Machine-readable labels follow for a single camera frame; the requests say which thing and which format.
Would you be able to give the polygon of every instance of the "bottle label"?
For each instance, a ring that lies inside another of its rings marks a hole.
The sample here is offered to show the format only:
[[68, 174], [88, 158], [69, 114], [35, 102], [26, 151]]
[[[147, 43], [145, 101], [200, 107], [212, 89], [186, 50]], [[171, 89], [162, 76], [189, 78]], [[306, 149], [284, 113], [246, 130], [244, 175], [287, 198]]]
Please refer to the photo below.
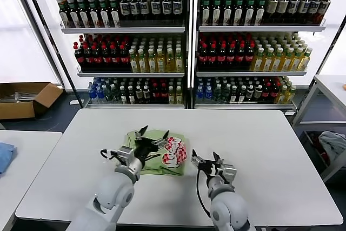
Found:
[[87, 13], [82, 11], [79, 14], [81, 15], [84, 27], [85, 28], [90, 28], [90, 23], [89, 23], [89, 20], [88, 20]]
[[123, 16], [127, 16], [130, 14], [129, 3], [120, 3], [120, 11]]
[[262, 60], [257, 60], [255, 63], [254, 71], [259, 71], [261, 67]]
[[234, 14], [234, 22], [233, 25], [237, 26], [240, 23], [240, 18], [242, 17], [242, 9], [237, 9]]
[[254, 10], [253, 9], [248, 9], [247, 10], [247, 14], [245, 16], [244, 25], [250, 25], [253, 14], [254, 14]]
[[290, 65], [291, 60], [286, 60], [282, 66], [282, 71], [288, 71], [288, 66]]
[[277, 71], [277, 68], [279, 67], [280, 60], [276, 59], [274, 60], [274, 63], [272, 64], [271, 71]]
[[209, 19], [209, 9], [204, 9], [203, 15], [202, 15], [202, 25], [208, 25], [208, 19]]
[[256, 14], [256, 18], [255, 18], [255, 25], [260, 25], [262, 23], [263, 14], [264, 14], [263, 8], [257, 10], [257, 14]]
[[155, 72], [155, 61], [149, 61], [149, 69], [151, 73]]
[[157, 61], [157, 66], [158, 66], [158, 72], [163, 73], [164, 72], [163, 61]]
[[330, 2], [328, 2], [328, 1], [322, 1], [322, 2], [320, 3], [320, 7], [318, 8], [317, 12], [318, 12], [319, 14], [324, 15], [324, 14], [326, 13], [326, 11], [327, 11], [329, 5], [330, 5]]
[[120, 19], [119, 19], [118, 11], [112, 11], [111, 14], [112, 14], [113, 22], [114, 22], [114, 27], [119, 27]]
[[71, 15], [72, 20], [73, 20], [73, 22], [75, 24], [75, 27], [76, 28], [80, 28], [81, 25], [79, 24], [79, 19], [78, 19], [77, 13], [76, 12], [71, 12], [70, 15]]
[[183, 12], [183, 4], [181, 1], [173, 1], [173, 14], [180, 15]]
[[218, 62], [224, 62], [225, 59], [226, 59], [226, 56], [221, 56], [221, 55], [217, 56], [217, 61]]
[[149, 14], [148, 2], [140, 2], [139, 3], [139, 9], [141, 10], [142, 15]]
[[320, 1], [311, 1], [308, 13], [309, 14], [317, 13], [318, 8], [320, 7], [320, 3], [321, 3]]
[[123, 105], [126, 105], [126, 97], [125, 96], [121, 96], [121, 101], [123, 102]]
[[172, 2], [168, 1], [168, 2], [162, 2], [162, 12], [165, 15], [169, 15], [172, 13]]
[[151, 2], [151, 10], [154, 15], [160, 15], [161, 14], [160, 2]]
[[271, 60], [266, 60], [263, 67], [263, 71], [269, 71], [270, 64], [271, 64]]
[[212, 13], [212, 24], [218, 25], [219, 18], [220, 18], [220, 9], [215, 9]]
[[90, 12], [90, 15], [91, 15], [91, 19], [92, 19], [92, 21], [94, 23], [94, 26], [96, 28], [99, 28], [100, 27], [100, 22], [98, 20], [97, 13], [95, 11], [92, 11], [92, 12]]
[[244, 55], [236, 55], [236, 62], [242, 62], [244, 60]]
[[254, 56], [253, 55], [245, 55], [245, 60], [247, 61], [247, 62], [252, 62], [252, 59], [254, 58]]
[[138, 72], [137, 62], [136, 61], [131, 61], [131, 68], [132, 68], [132, 72], [134, 72], [134, 73]]
[[276, 12], [280, 14], [285, 13], [287, 6], [288, 6], [288, 1], [279, 1], [279, 3], [277, 4]]
[[69, 27], [69, 20], [67, 18], [67, 15], [65, 12], [60, 12], [60, 17], [61, 17], [61, 20], [63, 21], [64, 25], [66, 28]]
[[223, 23], [222, 23], [222, 25], [228, 25], [230, 17], [231, 17], [231, 10], [230, 9], [226, 9], [224, 14], [223, 14]]
[[104, 27], [110, 27], [110, 23], [109, 23], [107, 12], [106, 11], [101, 11], [101, 16], [102, 16]]
[[137, 4], [138, 4], [138, 2], [134, 2], [134, 3], [130, 2], [132, 15], [139, 15], [139, 8], [137, 8]]

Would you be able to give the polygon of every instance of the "blue cloth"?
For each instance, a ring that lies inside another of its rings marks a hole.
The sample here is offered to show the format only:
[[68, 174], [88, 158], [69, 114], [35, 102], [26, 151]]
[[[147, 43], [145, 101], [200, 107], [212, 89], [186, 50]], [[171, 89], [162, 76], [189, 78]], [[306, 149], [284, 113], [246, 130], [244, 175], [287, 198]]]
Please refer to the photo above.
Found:
[[13, 145], [0, 142], [0, 174], [4, 173], [10, 164], [14, 150]]

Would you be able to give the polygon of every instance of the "beverage bottle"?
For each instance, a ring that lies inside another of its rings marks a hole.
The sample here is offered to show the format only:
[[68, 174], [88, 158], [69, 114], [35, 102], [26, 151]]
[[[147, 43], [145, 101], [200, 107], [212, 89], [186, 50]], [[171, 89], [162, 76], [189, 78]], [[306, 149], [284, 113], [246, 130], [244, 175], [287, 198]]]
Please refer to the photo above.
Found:
[[321, 0], [320, 6], [318, 7], [317, 13], [314, 17], [314, 24], [320, 24], [322, 22], [329, 5], [330, 0]]
[[312, 52], [312, 48], [307, 48], [303, 59], [301, 60], [299, 66], [298, 66], [298, 71], [305, 71], [305, 69], [308, 66], [308, 63], [310, 61], [310, 54]]
[[255, 0], [248, 0], [244, 10], [244, 25], [252, 25], [252, 17], [255, 11]]
[[232, 0], [225, 0], [222, 25], [229, 25], [232, 14]]
[[270, 92], [270, 86], [271, 83], [267, 82], [262, 90], [262, 94], [261, 94], [261, 100], [262, 101], [267, 101], [268, 100], [268, 96], [269, 96], [269, 92]]
[[239, 92], [238, 103], [243, 103], [244, 102], [246, 90], [247, 90], [247, 86], [242, 85], [241, 89], [240, 89], [240, 92]]
[[287, 86], [284, 85], [281, 87], [280, 93], [274, 99], [274, 104], [282, 104], [284, 99], [285, 99], [286, 94], [287, 94]]
[[242, 18], [242, 12], [243, 12], [243, 0], [237, 0], [234, 8], [233, 8], [233, 25], [238, 26], [241, 24], [241, 18]]
[[257, 53], [254, 59], [252, 60], [250, 71], [260, 71], [262, 58], [263, 58], [263, 52], [264, 52], [263, 48], [259, 48], [257, 50]]
[[254, 101], [258, 102], [262, 96], [262, 85], [258, 85], [254, 92]]
[[214, 5], [212, 6], [212, 25], [218, 25], [220, 19], [220, 3], [221, 0], [214, 0]]
[[273, 55], [272, 63], [270, 65], [269, 71], [278, 71], [283, 49], [281, 47], [277, 48], [276, 53]]
[[147, 85], [144, 86], [143, 96], [144, 96], [144, 104], [150, 104], [150, 90]]
[[183, 103], [183, 93], [182, 93], [182, 87], [181, 86], [177, 86], [176, 91], [175, 91], [175, 96], [176, 96], [176, 103], [182, 104]]
[[291, 89], [286, 94], [286, 96], [285, 96], [285, 98], [283, 100], [283, 103], [285, 103], [285, 104], [292, 103], [292, 100], [294, 98], [296, 89], [297, 89], [297, 87], [292, 85]]
[[164, 73], [165, 72], [165, 62], [164, 55], [162, 53], [162, 49], [157, 49], [157, 72]]
[[250, 102], [254, 94], [254, 86], [251, 84], [247, 87], [247, 93], [245, 95], [245, 101]]
[[287, 49], [284, 59], [281, 59], [278, 71], [288, 71], [288, 66], [292, 61], [294, 49], [292, 47]]

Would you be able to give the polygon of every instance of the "green cloth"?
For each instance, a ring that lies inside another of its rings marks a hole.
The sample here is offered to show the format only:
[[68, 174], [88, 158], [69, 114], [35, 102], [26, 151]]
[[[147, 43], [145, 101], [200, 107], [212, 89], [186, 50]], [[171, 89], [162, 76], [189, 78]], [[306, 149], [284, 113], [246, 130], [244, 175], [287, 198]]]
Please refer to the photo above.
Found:
[[[164, 134], [164, 131], [151, 130], [146, 131], [144, 136], [156, 140], [161, 138]], [[183, 175], [187, 157], [185, 137], [170, 132], [168, 140], [169, 143], [164, 148], [161, 148], [156, 153], [150, 153], [150, 155], [159, 154], [159, 156], [146, 161], [141, 174]], [[135, 148], [134, 131], [127, 133], [125, 146]]]

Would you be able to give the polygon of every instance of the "open cardboard box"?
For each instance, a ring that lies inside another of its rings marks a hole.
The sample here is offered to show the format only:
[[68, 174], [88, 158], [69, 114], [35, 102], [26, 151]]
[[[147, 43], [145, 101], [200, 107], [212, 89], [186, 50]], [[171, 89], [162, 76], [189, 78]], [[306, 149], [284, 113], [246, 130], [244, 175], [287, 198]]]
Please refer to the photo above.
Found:
[[31, 118], [43, 115], [58, 99], [63, 90], [49, 82], [2, 83], [0, 98], [16, 91], [38, 93], [31, 102], [0, 103], [0, 119]]

